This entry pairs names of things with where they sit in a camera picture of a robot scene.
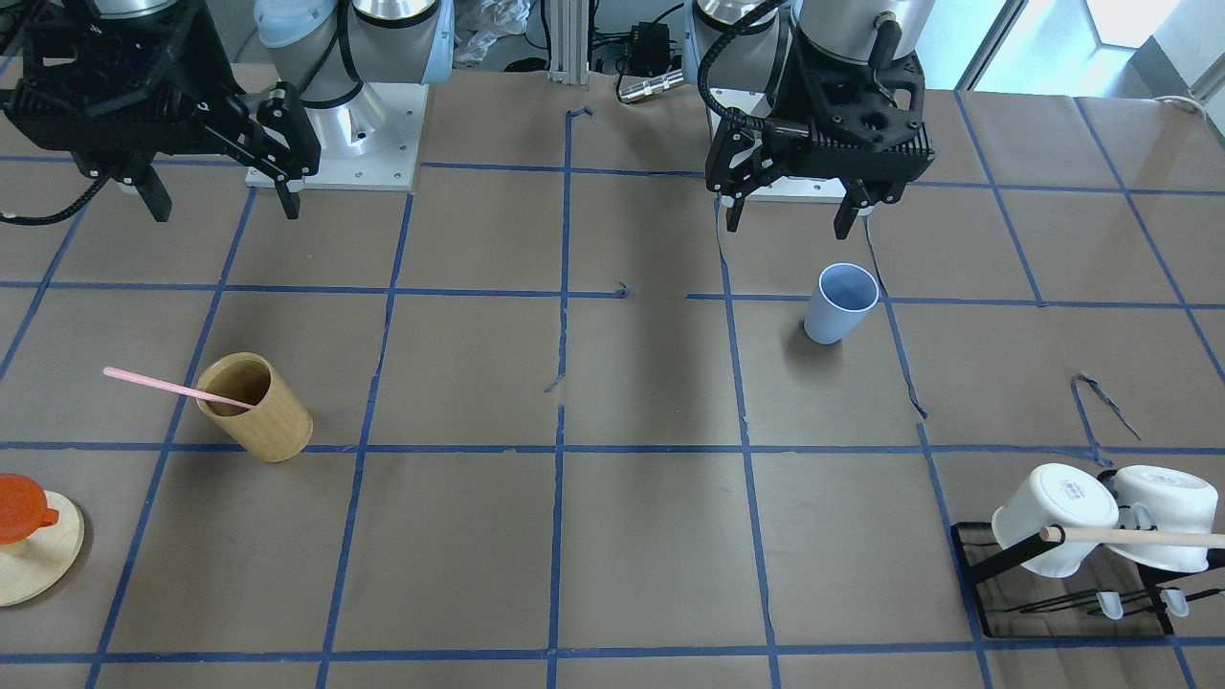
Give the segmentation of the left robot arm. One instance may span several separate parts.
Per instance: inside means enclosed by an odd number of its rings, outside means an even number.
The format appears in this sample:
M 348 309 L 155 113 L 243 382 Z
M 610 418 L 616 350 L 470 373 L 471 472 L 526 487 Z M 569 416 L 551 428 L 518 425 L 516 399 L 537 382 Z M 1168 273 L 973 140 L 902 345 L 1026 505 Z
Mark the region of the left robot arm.
M 691 1 L 685 78 L 717 118 L 704 178 L 736 230 L 751 192 L 835 179 L 835 238 L 937 151 L 916 54 L 931 1 Z

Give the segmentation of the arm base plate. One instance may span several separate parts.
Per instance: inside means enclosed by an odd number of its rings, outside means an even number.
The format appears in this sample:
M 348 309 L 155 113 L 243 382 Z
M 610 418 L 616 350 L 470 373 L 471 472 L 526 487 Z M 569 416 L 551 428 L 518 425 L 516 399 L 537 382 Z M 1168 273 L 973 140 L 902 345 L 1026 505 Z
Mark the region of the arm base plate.
M 845 143 L 815 128 L 796 123 L 793 105 L 778 88 L 766 92 L 712 88 L 707 101 L 710 119 L 710 150 L 707 156 L 706 188 L 720 192 L 728 208 L 746 200 L 835 202 L 843 188 L 828 188 L 835 178 L 865 178 L 871 166 L 871 147 Z M 734 108 L 762 121 L 775 123 L 766 131 L 723 126 L 714 105 Z
M 341 105 L 309 109 L 320 168 L 289 190 L 412 191 L 429 93 L 426 85 L 368 83 Z

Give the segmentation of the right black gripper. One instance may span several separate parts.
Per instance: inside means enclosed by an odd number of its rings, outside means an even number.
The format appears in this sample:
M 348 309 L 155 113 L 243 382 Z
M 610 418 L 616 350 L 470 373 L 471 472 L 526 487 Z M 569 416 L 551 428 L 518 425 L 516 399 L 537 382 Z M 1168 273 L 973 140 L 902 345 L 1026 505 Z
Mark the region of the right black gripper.
M 36 10 L 20 40 L 23 65 L 2 113 L 31 143 L 114 168 L 156 154 L 225 154 L 276 183 L 289 221 L 301 178 L 318 170 L 318 135 L 301 93 L 281 81 L 249 93 L 234 78 L 203 1 L 58 1 Z M 132 179 L 153 221 L 172 196 L 157 170 Z

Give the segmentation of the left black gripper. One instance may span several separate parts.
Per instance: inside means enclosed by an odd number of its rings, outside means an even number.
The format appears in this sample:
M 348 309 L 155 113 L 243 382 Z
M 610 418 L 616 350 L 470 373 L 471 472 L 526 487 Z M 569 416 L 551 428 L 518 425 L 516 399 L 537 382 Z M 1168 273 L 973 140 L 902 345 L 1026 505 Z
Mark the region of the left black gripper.
M 876 202 L 897 202 L 907 183 L 922 177 L 936 158 L 936 145 L 924 126 L 924 74 L 915 51 L 902 54 L 898 38 L 872 38 L 861 64 L 831 56 L 806 38 L 791 43 L 777 86 L 783 101 L 795 103 L 796 123 L 813 123 L 818 130 L 845 143 L 871 147 L 865 178 L 835 178 L 844 195 L 835 213 L 835 239 L 845 240 L 862 210 Z M 775 123 L 762 121 L 734 108 L 735 129 L 766 131 Z M 746 200 L 742 192 L 724 196 L 725 229 L 736 233 Z

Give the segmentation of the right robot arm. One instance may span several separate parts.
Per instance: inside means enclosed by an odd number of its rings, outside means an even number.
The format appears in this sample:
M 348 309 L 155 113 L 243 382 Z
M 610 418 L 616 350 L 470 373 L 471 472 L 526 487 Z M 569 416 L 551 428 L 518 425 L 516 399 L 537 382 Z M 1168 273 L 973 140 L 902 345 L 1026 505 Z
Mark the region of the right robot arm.
M 43 2 L 27 18 L 22 74 L 2 92 L 2 113 L 31 143 L 74 157 L 91 184 L 58 213 L 2 222 L 65 221 L 108 181 L 132 188 L 165 222 L 158 154 L 223 154 L 254 168 L 294 219 L 298 183 L 390 135 L 372 86 L 440 83 L 454 60 L 451 1 L 258 1 L 254 20 L 278 70 L 261 92 L 236 82 L 203 1 Z

